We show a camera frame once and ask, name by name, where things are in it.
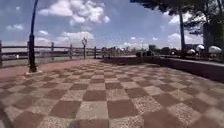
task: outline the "white cloud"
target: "white cloud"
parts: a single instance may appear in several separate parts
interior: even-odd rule
[[[131,37],[131,40],[135,40],[136,39],[136,37]]]
[[[185,14],[183,14],[183,21],[186,22],[191,17],[192,17],[192,15],[190,13],[185,13]],[[178,23],[180,23],[179,15],[173,16],[172,19],[169,22],[169,24],[178,24]]]
[[[57,0],[49,8],[40,10],[39,14],[71,17],[71,25],[84,22],[108,23],[110,19],[104,14],[104,6],[104,3],[93,0]]]
[[[42,9],[39,11],[41,15],[57,15],[57,16],[72,16],[73,12],[70,7],[69,0],[58,0],[56,3],[50,6],[48,9]]]
[[[21,10],[21,7],[20,6],[17,6],[16,7],[16,11],[20,11]]]
[[[156,37],[153,37],[153,38],[152,38],[152,40],[155,40],[155,41],[157,41],[157,40],[158,40],[158,38],[156,38]]]
[[[109,18],[108,16],[105,16],[105,17],[104,17],[104,22],[105,22],[105,23],[109,23],[109,22],[110,22],[110,18]]]
[[[9,25],[6,27],[7,30],[23,30],[24,26],[22,24],[14,24],[14,25]]]
[[[50,35],[47,31],[45,31],[45,30],[40,30],[39,32],[38,32],[38,35],[40,35],[40,36],[48,36],[48,35]]]

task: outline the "lamp post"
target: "lamp post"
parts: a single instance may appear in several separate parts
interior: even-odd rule
[[[36,9],[37,9],[37,4],[39,0],[35,0],[34,3],[34,8],[33,8],[33,15],[32,15],[32,21],[31,21],[31,31],[30,31],[30,36],[29,36],[29,41],[28,41],[28,58],[29,58],[29,72],[36,72],[37,67],[35,64],[35,50],[34,50],[34,41],[35,41],[35,36],[34,36],[34,25],[35,25],[35,17],[36,17]]]

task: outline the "fence post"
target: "fence post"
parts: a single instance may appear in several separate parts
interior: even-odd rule
[[[54,42],[51,42],[51,60],[54,61]]]
[[[2,67],[2,41],[0,40],[0,67]]]
[[[69,50],[69,57],[70,57],[70,59],[72,60],[72,54],[73,54],[73,46],[72,46],[72,44],[70,45],[70,50]]]
[[[94,47],[94,59],[96,59],[96,46]]]

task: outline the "paving tile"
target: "paving tile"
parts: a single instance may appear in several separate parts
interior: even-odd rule
[[[57,100],[57,99],[60,99],[65,93],[66,93],[66,90],[54,89],[54,90],[51,90],[48,94],[46,94],[44,98]]]
[[[108,119],[107,103],[103,101],[82,102],[76,119]]]
[[[194,110],[197,110],[200,113],[204,113],[210,107],[210,105],[206,104],[205,102],[197,98],[186,100],[184,101],[184,104],[193,108]]]
[[[104,83],[90,84],[87,90],[105,90]]]
[[[4,99],[2,99],[2,103],[5,106],[10,106],[15,104],[17,101],[21,100],[25,95],[24,94],[20,94],[20,93],[13,93],[7,97],[5,97]]]
[[[165,109],[147,113],[143,119],[145,128],[185,128],[183,123]]]
[[[218,123],[220,126],[224,127],[224,112],[216,109],[216,108],[210,108],[206,112],[206,117],[212,119],[216,123]]]
[[[141,116],[130,116],[110,120],[110,128],[142,128],[144,120]]]
[[[78,120],[74,126],[77,128],[109,128],[109,121],[105,119]]]
[[[52,99],[39,99],[32,106],[27,108],[27,111],[48,115],[54,105],[57,103],[57,100]]]
[[[51,110],[50,116],[60,118],[75,118],[81,102],[59,101]]]
[[[45,117],[38,128],[69,128],[72,119]]]
[[[105,91],[86,91],[83,101],[106,101]]]
[[[194,123],[201,117],[201,114],[199,112],[193,110],[183,103],[173,105],[169,107],[168,110],[173,116],[177,117],[182,123],[187,126]]]
[[[196,96],[198,99],[202,100],[203,102],[209,104],[209,105],[216,105],[218,104],[218,100],[213,98],[213,97],[210,97],[209,95],[205,94],[205,93],[199,93],[197,96]]]
[[[193,96],[191,96],[181,90],[174,90],[174,91],[170,92],[169,94],[180,101],[185,101],[185,100],[193,98]]]
[[[155,86],[144,87],[144,89],[149,95],[152,95],[152,96],[164,93],[160,88]]]
[[[132,102],[140,114],[155,112],[162,109],[162,105],[150,96],[134,98]]]
[[[64,96],[61,98],[61,100],[82,101],[85,93],[86,93],[86,91],[84,91],[84,90],[69,90],[69,91],[67,91],[67,93],[64,94]]]
[[[127,93],[123,89],[107,90],[106,98],[108,101],[129,99]]]
[[[161,95],[155,95],[153,98],[159,102],[162,106],[169,107],[174,104],[179,103],[180,101],[176,98],[173,98],[170,94],[164,93]]]
[[[70,90],[86,90],[88,88],[88,84],[74,84],[70,88]]]
[[[105,84],[107,90],[112,90],[112,89],[123,89],[123,86],[121,86],[120,83],[106,83]]]
[[[138,115],[138,110],[130,100],[108,101],[107,107],[110,118],[122,118]]]
[[[125,91],[130,98],[148,96],[148,93],[142,88],[126,89]]]
[[[38,98],[36,97],[26,95],[21,100],[16,102],[14,106],[19,109],[26,109],[30,107],[32,104],[34,104],[37,100]]]
[[[7,117],[11,122],[14,122],[14,120],[21,114],[23,113],[23,110],[18,109],[16,107],[10,106],[6,107],[4,109],[4,112],[6,113]]]
[[[221,128],[221,126],[209,118],[202,117],[201,119],[191,124],[189,128]]]
[[[16,128],[37,128],[42,119],[43,115],[41,114],[24,112],[15,119],[13,126]]]

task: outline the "brown tile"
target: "brown tile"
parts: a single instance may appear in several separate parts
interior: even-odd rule
[[[130,100],[108,101],[107,106],[110,118],[138,115],[138,110]]]
[[[186,101],[184,101],[184,104],[186,104],[187,106],[189,106],[189,107],[193,108],[194,110],[197,110],[201,113],[205,112],[209,108],[208,104],[206,104],[205,102],[203,102],[197,98],[186,100]]]
[[[187,88],[182,88],[181,89],[182,91],[190,94],[190,95],[197,95],[199,93],[198,90],[194,89],[194,88],[190,88],[190,87],[187,87]]]
[[[42,86],[42,88],[54,88],[58,83],[55,82],[47,82]]]
[[[90,83],[104,83],[104,79],[91,79]]]
[[[170,91],[173,91],[175,90],[176,88],[168,85],[168,84],[164,84],[164,85],[158,85],[157,87],[159,87],[161,90],[163,90],[164,92],[170,92]]]
[[[10,94],[12,94],[12,93],[9,91],[5,91],[5,90],[3,92],[0,92],[0,99],[3,99],[5,97],[9,96]]]
[[[38,98],[33,97],[33,96],[25,96],[23,99],[19,100],[16,104],[15,107],[19,109],[26,109],[30,107],[33,103],[35,103],[38,100]]]
[[[118,78],[120,82],[133,82],[131,78]]]
[[[123,86],[120,83],[106,83],[106,89],[123,89]]]
[[[84,101],[106,101],[105,91],[87,91],[83,97]]]
[[[212,90],[208,90],[205,92],[206,94],[208,94],[211,97],[214,97],[216,99],[222,99],[224,97],[224,94],[212,91]]]
[[[141,87],[151,86],[149,81],[137,81],[136,83]]]
[[[23,88],[22,90],[20,90],[19,93],[30,94],[35,89],[36,88],[34,88],[34,87],[26,87],[26,88]]]
[[[142,88],[126,89],[125,91],[130,98],[148,96],[148,93]]]
[[[104,78],[116,78],[115,75],[104,75]]]
[[[86,90],[88,88],[88,84],[74,84],[70,88],[70,90]]]
[[[145,128],[184,128],[183,124],[167,110],[143,115]]]
[[[60,118],[75,118],[81,102],[59,101],[51,110],[50,116]]]
[[[92,75],[82,75],[80,76],[80,79],[91,79]]]
[[[224,101],[219,102],[216,107],[224,111]]]
[[[37,128],[43,120],[43,115],[24,112],[20,114],[14,121],[15,128]]]
[[[202,117],[188,128],[221,128],[221,126],[206,117]]]
[[[65,93],[66,90],[54,89],[51,90],[48,94],[46,94],[44,97],[49,99],[60,99]]]
[[[95,120],[78,120],[77,128],[109,128],[109,121],[103,119]]]
[[[171,106],[171,105],[174,105],[174,104],[177,104],[179,103],[180,101],[173,98],[171,95],[169,94],[161,94],[161,95],[156,95],[156,96],[153,96],[153,98],[158,101],[161,105],[163,106]]]

